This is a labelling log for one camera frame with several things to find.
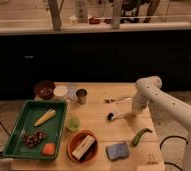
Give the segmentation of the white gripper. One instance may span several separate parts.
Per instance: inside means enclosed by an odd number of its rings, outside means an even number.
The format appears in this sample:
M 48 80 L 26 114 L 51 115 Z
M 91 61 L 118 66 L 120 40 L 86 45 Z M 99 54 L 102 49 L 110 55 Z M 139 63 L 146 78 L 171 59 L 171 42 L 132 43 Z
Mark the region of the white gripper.
M 148 105 L 148 99 L 141 95 L 140 93 L 136 93 L 133 96 L 132 100 L 132 112 L 134 115 L 139 115 L 143 112 L 143 110 Z

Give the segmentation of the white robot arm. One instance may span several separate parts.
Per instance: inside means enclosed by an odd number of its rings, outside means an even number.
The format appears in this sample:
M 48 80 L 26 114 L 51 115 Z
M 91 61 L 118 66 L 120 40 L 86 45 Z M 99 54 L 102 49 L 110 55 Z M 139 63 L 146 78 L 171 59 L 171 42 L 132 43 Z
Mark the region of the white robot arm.
M 135 87 L 137 92 L 132 101 L 132 111 L 135 115 L 140 114 L 149 102 L 154 102 L 188 131 L 182 169 L 191 171 L 191 105 L 163 92 L 162 80 L 158 76 L 140 78 Z

